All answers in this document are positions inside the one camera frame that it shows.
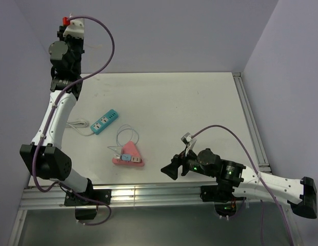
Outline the brown charger plug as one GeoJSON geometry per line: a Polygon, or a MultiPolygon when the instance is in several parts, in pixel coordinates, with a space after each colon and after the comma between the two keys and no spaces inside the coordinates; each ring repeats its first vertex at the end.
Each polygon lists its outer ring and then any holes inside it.
{"type": "Polygon", "coordinates": [[[142,159],[141,159],[140,157],[138,157],[138,156],[132,156],[132,157],[131,157],[131,161],[132,161],[133,163],[141,163],[141,162],[142,162],[142,159]]]}

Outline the pink triangular power strip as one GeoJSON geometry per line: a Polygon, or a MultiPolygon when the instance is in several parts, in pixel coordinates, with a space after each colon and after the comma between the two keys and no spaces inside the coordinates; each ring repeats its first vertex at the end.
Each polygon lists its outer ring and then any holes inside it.
{"type": "Polygon", "coordinates": [[[113,148],[115,155],[112,163],[117,166],[143,167],[145,165],[136,144],[133,141],[127,142],[122,147],[113,148]]]}

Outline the blue charger plug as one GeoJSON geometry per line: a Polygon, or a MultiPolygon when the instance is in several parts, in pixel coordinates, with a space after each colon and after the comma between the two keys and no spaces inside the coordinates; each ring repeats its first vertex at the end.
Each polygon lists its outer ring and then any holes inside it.
{"type": "Polygon", "coordinates": [[[130,154],[122,154],[122,161],[130,161],[131,160],[131,155],[130,154]]]}

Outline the white charger plug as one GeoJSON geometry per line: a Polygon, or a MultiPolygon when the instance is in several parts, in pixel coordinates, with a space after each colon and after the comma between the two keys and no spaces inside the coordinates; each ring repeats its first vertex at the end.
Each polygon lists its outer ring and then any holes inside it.
{"type": "Polygon", "coordinates": [[[122,158],[121,152],[115,152],[114,153],[114,159],[121,159],[121,158],[122,158]]]}

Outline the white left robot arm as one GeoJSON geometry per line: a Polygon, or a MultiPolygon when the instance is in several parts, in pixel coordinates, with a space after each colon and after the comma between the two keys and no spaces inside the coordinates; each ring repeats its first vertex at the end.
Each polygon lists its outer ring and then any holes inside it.
{"type": "Polygon", "coordinates": [[[58,40],[48,49],[52,64],[48,108],[37,134],[19,153],[34,179],[60,183],[76,192],[82,204],[90,204],[95,198],[90,180],[73,170],[71,158],[61,150],[69,115],[82,89],[82,83],[73,82],[81,78],[84,29],[81,19],[59,27],[58,40]]]}

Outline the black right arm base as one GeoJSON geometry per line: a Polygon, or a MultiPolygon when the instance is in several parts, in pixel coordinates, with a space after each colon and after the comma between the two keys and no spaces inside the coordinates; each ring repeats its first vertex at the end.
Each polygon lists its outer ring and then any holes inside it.
{"type": "Polygon", "coordinates": [[[231,191],[224,191],[218,185],[201,186],[202,202],[213,202],[220,216],[233,216],[244,205],[245,197],[235,197],[231,191]]]}

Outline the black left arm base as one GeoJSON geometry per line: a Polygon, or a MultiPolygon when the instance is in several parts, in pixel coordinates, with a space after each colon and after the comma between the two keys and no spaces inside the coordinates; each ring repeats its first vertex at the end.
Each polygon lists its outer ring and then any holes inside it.
{"type": "Polygon", "coordinates": [[[75,218],[80,222],[88,222],[96,217],[100,206],[108,208],[110,217],[110,201],[111,189],[95,189],[86,193],[66,191],[64,206],[74,207],[75,218]]]}

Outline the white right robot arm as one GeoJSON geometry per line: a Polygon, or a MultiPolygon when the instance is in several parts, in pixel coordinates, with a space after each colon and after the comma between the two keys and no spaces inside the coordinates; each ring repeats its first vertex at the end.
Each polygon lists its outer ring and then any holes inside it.
{"type": "Polygon", "coordinates": [[[191,150],[176,154],[161,172],[173,180],[188,172],[215,178],[215,184],[201,186],[203,202],[228,203],[243,198],[271,201],[289,205],[297,216],[317,218],[316,186],[310,177],[290,179],[256,173],[241,163],[222,159],[209,148],[198,154],[191,150]]]}

